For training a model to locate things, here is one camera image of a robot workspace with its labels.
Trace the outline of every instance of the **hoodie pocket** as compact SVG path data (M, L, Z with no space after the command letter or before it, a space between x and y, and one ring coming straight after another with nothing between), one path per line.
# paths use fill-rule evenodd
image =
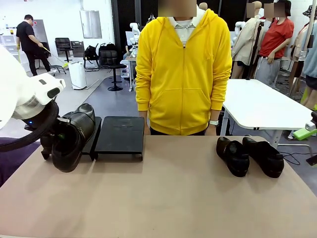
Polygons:
M184 89L182 128L189 129L207 124L211 101L201 89Z
M150 121L167 128L179 130L181 90L166 89L150 102Z

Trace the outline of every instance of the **yellow hoodie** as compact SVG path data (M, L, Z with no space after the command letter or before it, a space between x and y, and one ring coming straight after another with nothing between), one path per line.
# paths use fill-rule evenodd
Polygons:
M151 127L169 135L207 128L211 110L221 110L231 73L230 33L208 9L183 47L166 17L143 29L137 55L136 100L149 111Z

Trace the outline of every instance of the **black shoe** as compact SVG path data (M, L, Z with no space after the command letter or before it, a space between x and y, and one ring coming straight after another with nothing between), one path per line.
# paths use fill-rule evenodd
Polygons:
M267 176L271 178L280 177L284 169L283 155L266 141L256 142L251 138L244 137L242 143L249 155Z
M81 105L63 118L70 119L70 123L56 127L52 159L57 169L68 173L77 167L86 142L94 134L96 121L94 109L89 104Z
M250 165L249 155L239 141L230 141L225 137L220 137L217 141L216 151L233 175L244 177L247 174Z

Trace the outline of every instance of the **white watch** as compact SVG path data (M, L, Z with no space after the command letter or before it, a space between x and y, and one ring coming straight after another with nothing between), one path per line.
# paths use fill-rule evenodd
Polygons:
M219 121L218 121L218 120L210 120L210 121L209 121L209 125L218 126L218 125L219 125Z

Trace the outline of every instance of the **red shirt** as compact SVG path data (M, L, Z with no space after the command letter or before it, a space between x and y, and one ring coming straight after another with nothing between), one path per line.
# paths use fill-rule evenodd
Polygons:
M278 25L274 21L266 32L261 44L260 56L267 57L276 47L282 44L286 39L292 38L294 32L294 23L286 18L285 21ZM275 53L275 58L282 58L285 48Z

